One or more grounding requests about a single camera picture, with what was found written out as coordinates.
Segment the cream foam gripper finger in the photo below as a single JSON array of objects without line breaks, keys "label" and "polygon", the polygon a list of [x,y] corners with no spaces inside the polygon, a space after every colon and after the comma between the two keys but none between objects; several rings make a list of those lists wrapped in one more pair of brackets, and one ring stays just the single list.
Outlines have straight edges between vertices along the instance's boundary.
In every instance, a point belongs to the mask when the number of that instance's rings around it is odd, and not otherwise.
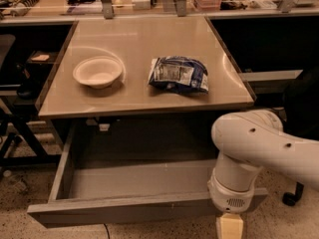
[{"label": "cream foam gripper finger", "polygon": [[239,214],[224,213],[216,218],[218,239],[242,239],[243,220]]}]

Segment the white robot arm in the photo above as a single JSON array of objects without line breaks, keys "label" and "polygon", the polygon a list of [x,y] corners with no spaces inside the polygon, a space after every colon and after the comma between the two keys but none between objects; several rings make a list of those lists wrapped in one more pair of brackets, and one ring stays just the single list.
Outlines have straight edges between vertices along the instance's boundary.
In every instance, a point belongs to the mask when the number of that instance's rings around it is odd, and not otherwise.
[{"label": "white robot arm", "polygon": [[212,125],[218,157],[207,183],[215,207],[218,239],[242,239],[243,221],[262,168],[273,169],[319,189],[319,142],[283,131],[280,118],[268,110],[230,113]]}]

